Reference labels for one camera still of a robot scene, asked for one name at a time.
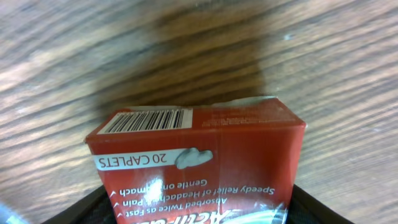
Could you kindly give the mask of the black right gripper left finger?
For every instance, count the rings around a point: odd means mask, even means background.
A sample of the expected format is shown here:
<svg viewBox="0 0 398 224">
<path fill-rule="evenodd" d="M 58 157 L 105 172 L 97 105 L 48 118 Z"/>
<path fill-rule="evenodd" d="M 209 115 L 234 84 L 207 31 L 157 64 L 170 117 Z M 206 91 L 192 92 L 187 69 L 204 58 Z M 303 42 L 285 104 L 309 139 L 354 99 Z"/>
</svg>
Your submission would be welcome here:
<svg viewBox="0 0 398 224">
<path fill-rule="evenodd" d="M 111 201 L 101 186 L 43 224 L 117 224 Z"/>
</svg>

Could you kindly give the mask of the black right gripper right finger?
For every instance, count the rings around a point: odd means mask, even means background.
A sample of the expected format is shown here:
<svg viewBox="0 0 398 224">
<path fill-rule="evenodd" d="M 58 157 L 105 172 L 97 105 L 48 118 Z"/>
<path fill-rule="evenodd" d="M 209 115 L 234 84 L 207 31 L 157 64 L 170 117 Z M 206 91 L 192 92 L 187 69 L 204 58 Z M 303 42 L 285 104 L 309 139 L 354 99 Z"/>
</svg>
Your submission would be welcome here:
<svg viewBox="0 0 398 224">
<path fill-rule="evenodd" d="M 294 185 L 286 224 L 354 224 Z"/>
</svg>

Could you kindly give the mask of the red caplets box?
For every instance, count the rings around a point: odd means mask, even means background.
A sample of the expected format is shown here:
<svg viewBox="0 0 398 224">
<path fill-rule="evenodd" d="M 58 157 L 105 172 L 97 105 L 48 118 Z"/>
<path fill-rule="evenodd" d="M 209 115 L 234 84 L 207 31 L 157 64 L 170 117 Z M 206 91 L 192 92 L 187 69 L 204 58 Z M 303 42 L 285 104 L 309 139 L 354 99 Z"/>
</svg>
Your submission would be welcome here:
<svg viewBox="0 0 398 224">
<path fill-rule="evenodd" d="M 255 97 L 122 109 L 85 141 L 118 223 L 285 223 L 306 127 Z"/>
</svg>

